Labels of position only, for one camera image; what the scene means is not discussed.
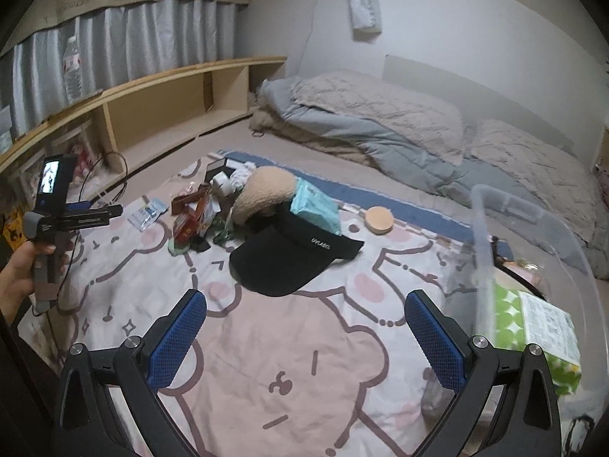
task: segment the blue textured gripper pad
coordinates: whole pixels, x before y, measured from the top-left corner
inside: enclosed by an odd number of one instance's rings
[[[150,356],[147,382],[153,391],[171,385],[207,314],[201,292],[194,294]]]
[[[465,386],[464,362],[457,347],[415,294],[406,296],[406,322],[438,381],[455,393]]]

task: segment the white bottle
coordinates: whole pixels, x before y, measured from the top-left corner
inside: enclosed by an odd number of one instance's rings
[[[63,53],[63,84],[68,95],[68,103],[77,102],[82,97],[82,62],[76,36],[68,38],[66,52]]]

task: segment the person's arm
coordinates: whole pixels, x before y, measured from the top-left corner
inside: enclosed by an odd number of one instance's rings
[[[54,251],[54,245],[28,241],[13,253],[8,264],[0,272],[0,311],[9,325],[13,322],[23,299],[34,291],[32,266],[36,254],[53,254]],[[68,261],[69,257],[63,256],[62,273]]]

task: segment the device screen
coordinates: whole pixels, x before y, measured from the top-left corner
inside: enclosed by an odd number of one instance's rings
[[[45,169],[42,173],[42,179],[40,181],[40,190],[38,192],[44,194],[53,193],[58,171],[58,161],[50,161],[45,165]]]

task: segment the gray curtain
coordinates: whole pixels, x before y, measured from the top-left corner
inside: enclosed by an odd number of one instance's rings
[[[163,0],[95,11],[30,36],[0,59],[0,105],[14,133],[33,129],[68,105],[62,59],[75,35],[83,93],[163,70],[234,57],[236,5]]]

